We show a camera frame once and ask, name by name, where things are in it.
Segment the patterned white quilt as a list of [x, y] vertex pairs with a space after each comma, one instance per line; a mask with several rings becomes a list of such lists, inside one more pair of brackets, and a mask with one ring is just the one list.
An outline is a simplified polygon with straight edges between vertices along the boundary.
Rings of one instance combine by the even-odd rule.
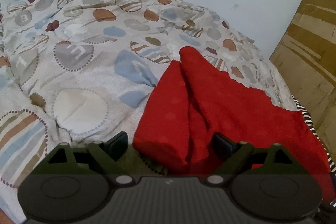
[[120, 131], [184, 46], [274, 105], [296, 106], [274, 65], [214, 11], [183, 0], [1, 0], [1, 211], [25, 215], [21, 182], [60, 142]]

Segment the red long-sleeve shirt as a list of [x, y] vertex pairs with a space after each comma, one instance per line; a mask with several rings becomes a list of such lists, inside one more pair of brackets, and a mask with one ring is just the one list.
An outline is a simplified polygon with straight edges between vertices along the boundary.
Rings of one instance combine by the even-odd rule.
[[274, 106], [264, 91], [231, 79], [195, 48], [179, 54], [149, 97], [133, 139], [138, 152], [168, 170], [205, 176], [220, 166], [210, 146], [217, 132], [258, 148], [280, 143], [318, 181], [323, 199], [335, 199], [326, 151], [302, 112]]

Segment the striped black white pink sheet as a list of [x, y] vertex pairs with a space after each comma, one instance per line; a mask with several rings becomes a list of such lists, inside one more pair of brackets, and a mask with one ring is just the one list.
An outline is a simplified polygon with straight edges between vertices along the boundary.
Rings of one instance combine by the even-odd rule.
[[305, 124], [308, 126], [308, 128], [310, 129], [311, 133], [315, 136], [315, 138], [322, 144], [323, 149], [326, 152], [327, 162], [328, 162], [329, 169], [330, 169], [330, 177], [331, 177], [331, 181], [332, 181], [332, 184], [333, 184], [333, 188], [335, 190], [335, 162], [333, 161], [333, 159], [331, 157], [331, 154], [329, 153], [329, 150], [327, 149], [326, 144], [318, 136], [318, 133], [316, 132], [316, 130], [314, 128], [314, 124], [313, 124], [313, 121], [311, 119], [310, 112], [308, 112], [308, 110], [304, 106], [302, 106], [299, 103], [299, 101], [296, 98], [294, 98], [294, 96], [292, 96], [292, 99], [293, 99], [293, 101], [295, 103], [295, 106], [296, 106], [297, 110], [299, 110], [299, 111], [302, 112]]

